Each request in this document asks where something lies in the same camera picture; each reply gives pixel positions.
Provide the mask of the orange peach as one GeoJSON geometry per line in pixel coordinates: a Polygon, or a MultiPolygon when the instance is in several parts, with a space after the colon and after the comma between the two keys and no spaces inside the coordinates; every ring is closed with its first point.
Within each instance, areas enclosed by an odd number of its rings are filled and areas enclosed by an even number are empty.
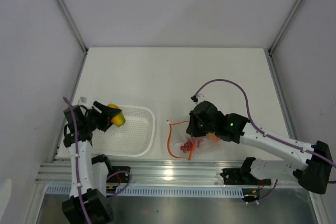
{"type": "Polygon", "coordinates": [[[209,139],[210,141],[213,141],[213,142],[218,142],[218,141],[220,141],[220,138],[219,137],[217,137],[215,134],[213,134],[213,133],[208,133],[207,135],[206,135],[206,137],[207,137],[207,139],[209,139]]]}

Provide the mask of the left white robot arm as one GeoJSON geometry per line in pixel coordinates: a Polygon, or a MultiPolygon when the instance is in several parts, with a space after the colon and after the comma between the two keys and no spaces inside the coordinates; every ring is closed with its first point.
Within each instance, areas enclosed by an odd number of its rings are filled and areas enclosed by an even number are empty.
{"type": "Polygon", "coordinates": [[[104,154],[93,157],[93,132],[106,132],[111,126],[122,126],[121,109],[113,104],[95,101],[92,107],[68,105],[64,110],[63,144],[70,154],[71,189],[62,211],[70,223],[110,223],[113,210],[106,196],[106,185],[114,169],[104,154]]]}

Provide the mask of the white perforated plastic basket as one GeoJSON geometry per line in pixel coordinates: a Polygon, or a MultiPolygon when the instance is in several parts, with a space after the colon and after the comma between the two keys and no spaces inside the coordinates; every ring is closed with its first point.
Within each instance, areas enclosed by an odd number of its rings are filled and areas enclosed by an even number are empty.
{"type": "Polygon", "coordinates": [[[155,116],[142,106],[120,106],[125,117],[121,127],[111,126],[106,132],[95,130],[92,153],[117,157],[140,157],[152,146],[155,133],[155,116]]]}

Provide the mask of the aluminium mounting rail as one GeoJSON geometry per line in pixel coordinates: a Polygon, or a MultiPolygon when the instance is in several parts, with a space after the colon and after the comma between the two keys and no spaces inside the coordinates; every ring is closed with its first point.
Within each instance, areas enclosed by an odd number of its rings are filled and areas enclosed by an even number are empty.
{"type": "MultiPolygon", "coordinates": [[[[131,184],[148,186],[219,186],[224,168],[239,168],[242,162],[226,161],[156,161],[156,160],[112,160],[113,166],[131,168],[131,184]]],[[[42,163],[37,173],[37,184],[70,184],[70,160],[56,160],[42,163]]]]}

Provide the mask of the yellow fruit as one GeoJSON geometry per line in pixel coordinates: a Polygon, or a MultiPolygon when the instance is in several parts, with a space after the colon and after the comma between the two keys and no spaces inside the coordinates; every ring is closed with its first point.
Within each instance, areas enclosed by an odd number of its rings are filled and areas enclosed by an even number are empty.
{"type": "MultiPolygon", "coordinates": [[[[112,104],[112,103],[108,104],[108,107],[113,108],[113,109],[119,109],[119,107],[117,105],[112,104]]],[[[125,123],[125,117],[124,117],[123,113],[120,112],[119,114],[115,115],[110,120],[110,122],[117,127],[121,127],[125,123]]]]}

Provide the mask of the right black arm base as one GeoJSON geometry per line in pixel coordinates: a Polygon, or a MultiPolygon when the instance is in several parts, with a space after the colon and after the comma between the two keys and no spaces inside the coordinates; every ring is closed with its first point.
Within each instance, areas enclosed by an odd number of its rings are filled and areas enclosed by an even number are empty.
{"type": "Polygon", "coordinates": [[[250,172],[243,171],[240,168],[224,168],[222,169],[220,176],[223,178],[225,185],[271,185],[270,179],[259,180],[254,177],[250,172]]]}

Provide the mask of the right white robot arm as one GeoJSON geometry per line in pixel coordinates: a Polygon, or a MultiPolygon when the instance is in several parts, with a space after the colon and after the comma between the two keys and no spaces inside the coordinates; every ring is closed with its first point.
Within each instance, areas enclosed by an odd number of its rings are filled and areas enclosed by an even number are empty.
{"type": "Polygon", "coordinates": [[[186,132],[192,137],[212,133],[225,142],[255,147],[280,158],[279,161],[246,158],[239,174],[246,184],[263,179],[291,180],[316,194],[323,195],[327,191],[334,162],[329,146],[324,142],[310,144],[272,136],[253,124],[251,119],[236,113],[223,114],[208,101],[190,111],[186,132]]]}

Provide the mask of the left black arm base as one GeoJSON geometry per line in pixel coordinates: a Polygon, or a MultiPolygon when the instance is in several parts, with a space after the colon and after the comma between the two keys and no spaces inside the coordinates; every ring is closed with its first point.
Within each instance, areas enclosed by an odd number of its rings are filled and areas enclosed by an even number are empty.
{"type": "Polygon", "coordinates": [[[130,180],[129,166],[112,166],[112,171],[109,172],[107,177],[108,183],[125,184],[130,180]]]}

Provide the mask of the red grape bunch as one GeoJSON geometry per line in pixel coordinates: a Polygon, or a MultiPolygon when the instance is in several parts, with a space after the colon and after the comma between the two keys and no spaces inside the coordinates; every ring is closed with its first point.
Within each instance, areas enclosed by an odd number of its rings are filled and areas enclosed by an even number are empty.
{"type": "Polygon", "coordinates": [[[180,150],[183,153],[190,153],[191,151],[194,151],[195,149],[199,148],[203,141],[204,141],[203,138],[191,137],[181,145],[180,150]]]}

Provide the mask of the clear zip top bag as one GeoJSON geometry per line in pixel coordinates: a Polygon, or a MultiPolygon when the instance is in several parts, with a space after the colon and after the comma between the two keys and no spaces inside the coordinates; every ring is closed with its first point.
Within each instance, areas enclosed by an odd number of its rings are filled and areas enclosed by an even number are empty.
{"type": "Polygon", "coordinates": [[[166,147],[169,155],[188,161],[215,158],[215,155],[225,147],[223,141],[214,134],[195,137],[187,133],[189,122],[190,120],[186,116],[167,120],[169,134],[166,147]]]}

